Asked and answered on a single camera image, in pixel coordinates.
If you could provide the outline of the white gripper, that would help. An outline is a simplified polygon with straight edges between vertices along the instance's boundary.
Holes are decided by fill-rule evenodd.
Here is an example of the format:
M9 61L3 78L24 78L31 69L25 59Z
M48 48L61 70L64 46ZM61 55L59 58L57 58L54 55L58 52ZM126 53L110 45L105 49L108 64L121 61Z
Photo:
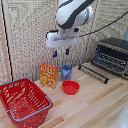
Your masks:
M46 46L49 48L57 48L62 46L70 46L78 43L79 29L67 29L67 30L51 30L46 34ZM66 55L69 55L69 48L66 49ZM53 51L53 58L57 57L57 50Z

